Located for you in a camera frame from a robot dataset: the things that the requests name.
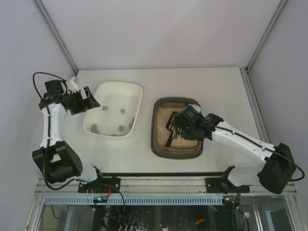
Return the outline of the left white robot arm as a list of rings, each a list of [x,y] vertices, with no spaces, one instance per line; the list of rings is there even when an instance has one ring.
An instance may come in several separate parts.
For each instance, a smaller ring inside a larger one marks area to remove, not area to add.
[[[65,118],[68,112],[77,115],[101,105],[93,97],[89,87],[84,87],[82,97],[75,79],[51,80],[45,83],[46,92],[39,108],[44,117],[43,138],[32,158],[49,184],[67,180],[92,182],[98,177],[98,169],[85,166],[81,158],[65,141]]]

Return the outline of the black slotted litter scoop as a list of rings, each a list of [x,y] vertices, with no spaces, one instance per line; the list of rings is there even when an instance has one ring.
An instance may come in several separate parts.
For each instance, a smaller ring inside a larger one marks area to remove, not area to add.
[[[165,144],[166,147],[170,147],[173,140],[174,139],[177,139],[177,136],[178,136],[178,130],[176,128],[174,128],[174,119],[176,117],[178,113],[177,112],[173,112],[166,124],[166,129],[170,132],[170,135],[168,137],[168,140]]]

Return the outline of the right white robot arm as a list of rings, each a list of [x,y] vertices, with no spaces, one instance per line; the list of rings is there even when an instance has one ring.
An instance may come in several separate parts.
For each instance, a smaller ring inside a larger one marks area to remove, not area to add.
[[[225,193],[234,188],[260,184],[271,193],[281,194],[297,169],[291,149],[286,144],[274,145],[254,139],[215,114],[203,116],[198,105],[187,105],[172,120],[174,139],[180,134],[185,140],[208,139],[222,143],[255,163],[252,167],[228,167],[220,177]]]

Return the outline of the white plastic tray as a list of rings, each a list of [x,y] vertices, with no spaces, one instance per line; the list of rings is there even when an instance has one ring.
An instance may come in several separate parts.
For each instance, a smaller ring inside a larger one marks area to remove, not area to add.
[[[84,130],[96,137],[127,138],[133,132],[142,94],[142,88],[136,84],[115,81],[102,83],[94,93],[94,98],[101,106],[86,112]],[[107,111],[103,111],[104,106],[108,106]],[[126,112],[122,114],[121,109],[125,109]],[[92,124],[97,125],[99,134],[90,129]],[[123,126],[124,130],[119,131],[119,126]]]

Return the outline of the brown translucent litter box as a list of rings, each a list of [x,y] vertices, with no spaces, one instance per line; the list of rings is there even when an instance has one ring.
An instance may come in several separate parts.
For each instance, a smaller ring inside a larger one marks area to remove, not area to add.
[[[174,112],[185,108],[181,97],[165,97],[158,99],[153,108],[151,124],[151,150],[167,159],[194,159],[203,152],[202,141],[189,141],[177,135],[172,139],[172,122]]]

